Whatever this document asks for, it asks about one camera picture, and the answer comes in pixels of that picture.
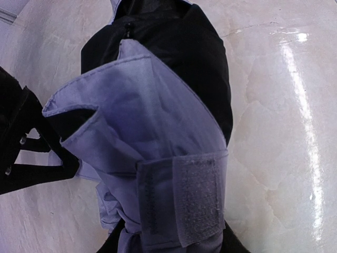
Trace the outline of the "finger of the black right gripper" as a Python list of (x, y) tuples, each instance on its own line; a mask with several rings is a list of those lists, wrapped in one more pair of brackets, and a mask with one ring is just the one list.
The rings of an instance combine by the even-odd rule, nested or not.
[(1, 69), (1, 194), (71, 179), (80, 167), (42, 108), (28, 87)]

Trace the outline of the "lilac folding umbrella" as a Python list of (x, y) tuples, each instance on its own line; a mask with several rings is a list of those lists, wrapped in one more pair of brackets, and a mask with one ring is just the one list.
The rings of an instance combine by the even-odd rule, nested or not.
[(224, 219), (233, 129), (223, 41), (187, 1), (112, 1), (81, 75), (46, 103), (62, 147), (91, 167), (101, 252), (246, 252)]

